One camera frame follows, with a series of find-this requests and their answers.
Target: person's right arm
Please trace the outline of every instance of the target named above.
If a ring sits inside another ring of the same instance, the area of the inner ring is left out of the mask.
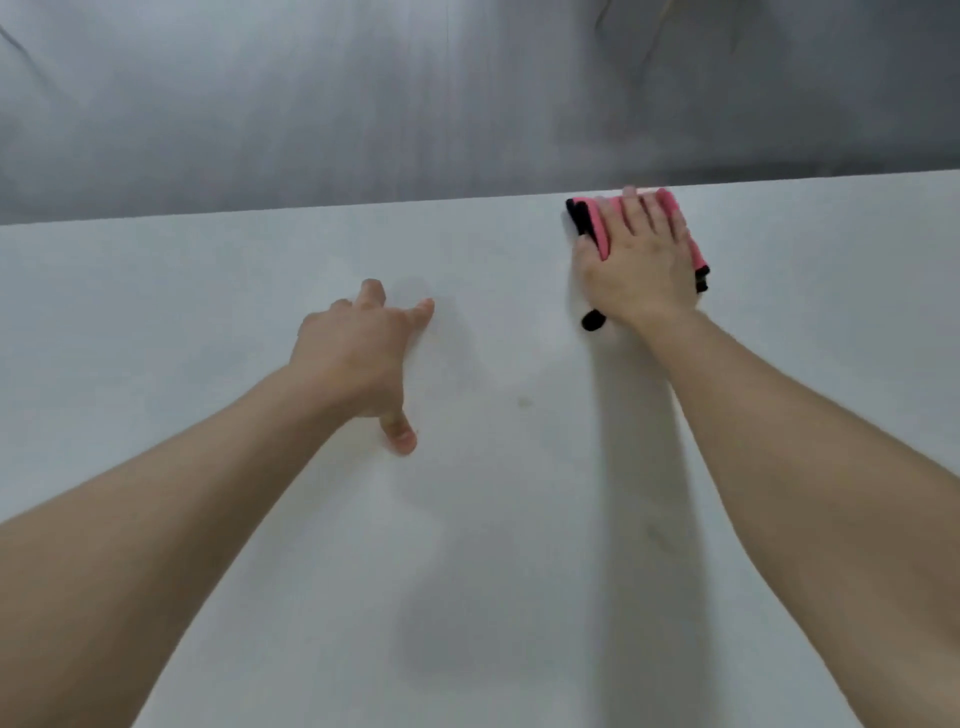
[[[682,215],[624,200],[576,268],[667,372],[757,569],[865,726],[960,725],[960,479],[697,312]]]

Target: white tabletop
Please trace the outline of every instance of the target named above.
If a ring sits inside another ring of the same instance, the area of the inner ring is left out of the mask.
[[[960,173],[676,190],[706,310],[960,469]],[[565,195],[0,228],[0,517],[190,425],[382,278],[437,299],[420,448],[338,433],[139,725],[853,726],[641,346],[579,329]]]

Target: forearm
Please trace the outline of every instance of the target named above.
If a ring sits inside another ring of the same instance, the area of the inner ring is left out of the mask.
[[[702,314],[650,330],[744,547],[861,718],[936,724],[898,692],[928,671],[960,687],[957,478]]]
[[[343,419],[333,399],[308,405],[276,374],[0,525],[0,715],[130,725],[233,558]]]

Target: microfiber cloth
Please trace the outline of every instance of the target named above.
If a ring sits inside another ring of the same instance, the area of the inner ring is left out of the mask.
[[[677,198],[673,193],[664,188],[657,190],[657,202],[663,207],[667,215],[680,209]],[[623,215],[623,197],[614,197],[611,199],[613,207]],[[580,235],[589,235],[597,245],[600,252],[600,259],[606,260],[610,256],[610,238],[607,235],[607,228],[603,224],[603,217],[600,209],[597,207],[596,200],[589,197],[574,197],[566,201],[566,211],[570,213],[570,218],[577,228]],[[710,267],[700,253],[700,247],[692,237],[688,238],[690,252],[693,256],[693,271],[697,293],[704,293],[707,290],[707,275]],[[583,326],[588,331],[594,331],[604,325],[607,317],[599,311],[591,311],[583,319]]]

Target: skin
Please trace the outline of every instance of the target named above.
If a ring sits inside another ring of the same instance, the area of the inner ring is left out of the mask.
[[[960,483],[784,376],[696,311],[688,232],[652,195],[601,201],[578,241],[590,302],[660,360],[737,534],[868,728],[960,722]],[[4,725],[133,723],[184,630],[283,491],[354,417],[392,446],[403,357],[433,302],[311,314],[290,363],[240,400],[0,525]]]
[[[624,190],[587,297],[660,361],[740,542],[868,728],[960,724],[960,479],[696,310],[689,232]]]

